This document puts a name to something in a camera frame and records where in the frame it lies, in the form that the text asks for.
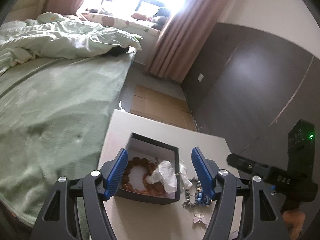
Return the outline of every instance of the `pink butterfly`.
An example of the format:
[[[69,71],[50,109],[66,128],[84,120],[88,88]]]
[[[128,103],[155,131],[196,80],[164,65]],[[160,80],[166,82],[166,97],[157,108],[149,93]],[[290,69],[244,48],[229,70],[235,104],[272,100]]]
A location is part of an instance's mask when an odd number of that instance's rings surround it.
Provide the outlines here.
[[[197,214],[197,213],[195,213],[195,217],[193,218],[192,222],[194,222],[194,223],[202,222],[205,225],[207,224],[207,221],[205,220],[204,215],[203,214]]]

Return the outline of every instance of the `black box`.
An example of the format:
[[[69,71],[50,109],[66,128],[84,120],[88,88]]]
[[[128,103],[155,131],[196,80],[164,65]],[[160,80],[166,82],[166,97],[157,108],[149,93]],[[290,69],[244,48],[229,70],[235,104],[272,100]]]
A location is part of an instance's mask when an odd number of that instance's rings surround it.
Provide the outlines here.
[[[126,150],[128,152],[128,160],[132,160],[133,157],[137,156],[140,158],[147,158],[150,161],[154,161],[155,158],[158,158],[159,162],[163,160],[170,161],[173,164],[177,177],[177,191],[174,193],[166,193],[167,197],[154,197],[119,188],[116,192],[116,196],[159,205],[166,205],[180,200],[179,149],[177,147],[132,133],[127,143]],[[134,168],[132,168],[131,174],[129,175],[130,183],[135,183],[136,187],[134,186],[134,188],[139,189],[138,187],[141,187],[142,185],[144,189],[142,176],[146,171],[143,171],[144,168],[141,166],[135,166]]]

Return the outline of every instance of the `blue ribbed rubber pad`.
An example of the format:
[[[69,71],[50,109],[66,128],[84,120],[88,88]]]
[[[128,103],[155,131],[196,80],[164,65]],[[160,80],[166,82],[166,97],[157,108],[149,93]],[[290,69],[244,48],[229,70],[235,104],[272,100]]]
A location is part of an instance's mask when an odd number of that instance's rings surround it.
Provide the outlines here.
[[[213,189],[213,180],[215,179],[215,175],[211,171],[211,168],[198,147],[192,149],[191,161],[198,175],[202,190],[208,198],[213,199],[215,195]]]
[[[112,170],[106,179],[107,189],[104,192],[104,195],[107,199],[110,199],[116,193],[127,164],[128,152],[123,149],[123,151],[118,153],[117,157],[115,158]]]

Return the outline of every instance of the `light switch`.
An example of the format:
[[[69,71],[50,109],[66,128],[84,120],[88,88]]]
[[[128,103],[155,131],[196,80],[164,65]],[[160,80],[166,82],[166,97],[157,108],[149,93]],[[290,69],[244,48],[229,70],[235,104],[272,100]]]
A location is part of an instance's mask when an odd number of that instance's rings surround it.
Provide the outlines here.
[[[201,81],[202,81],[202,79],[203,79],[203,75],[200,73],[200,75],[198,76],[198,80],[199,80],[199,82],[201,82]]]

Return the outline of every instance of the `table top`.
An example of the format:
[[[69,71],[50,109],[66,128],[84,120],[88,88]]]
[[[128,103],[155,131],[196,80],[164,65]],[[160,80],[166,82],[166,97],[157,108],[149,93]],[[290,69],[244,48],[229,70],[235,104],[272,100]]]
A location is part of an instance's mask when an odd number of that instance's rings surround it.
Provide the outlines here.
[[[119,110],[115,110],[111,118],[98,169],[106,161],[115,158],[119,150],[126,146],[132,132],[178,147],[179,158],[187,166],[189,178],[197,177],[191,162],[191,150],[195,146],[200,148],[207,159],[214,160],[220,169],[239,176],[237,169],[228,166],[226,162],[230,150],[224,138],[185,130]],[[193,224],[192,219],[195,213],[202,213],[209,224],[215,202],[187,210],[182,207],[183,202],[184,194],[181,194],[179,201],[168,205],[142,203],[115,196],[104,202],[104,206],[117,239],[203,239],[206,227]],[[237,197],[230,233],[239,228],[241,206],[242,198]]]

